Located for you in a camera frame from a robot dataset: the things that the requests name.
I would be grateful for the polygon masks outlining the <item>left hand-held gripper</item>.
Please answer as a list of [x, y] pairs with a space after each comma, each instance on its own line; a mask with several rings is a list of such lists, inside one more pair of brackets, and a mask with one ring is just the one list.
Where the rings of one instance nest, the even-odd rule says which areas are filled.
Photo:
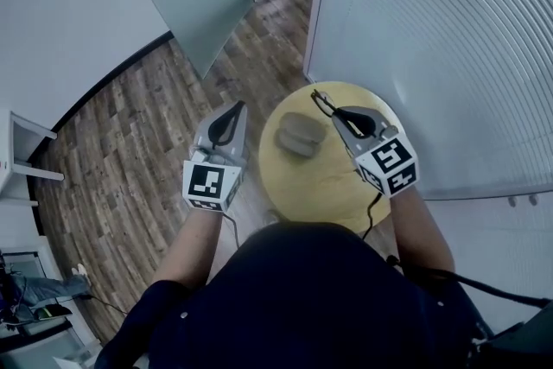
[[192, 208], [225, 212], [243, 182], [247, 106], [222, 105], [203, 118], [183, 163], [182, 197]]

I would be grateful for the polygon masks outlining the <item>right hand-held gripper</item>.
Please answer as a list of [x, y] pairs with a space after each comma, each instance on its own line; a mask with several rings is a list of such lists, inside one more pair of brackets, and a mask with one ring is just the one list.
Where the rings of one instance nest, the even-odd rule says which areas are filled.
[[[354, 162], [363, 181], [383, 196], [394, 197], [419, 181], [418, 157], [408, 137], [380, 111], [342, 106], [332, 122], [351, 156], [357, 156]], [[391, 138], [378, 144], [382, 137]]]

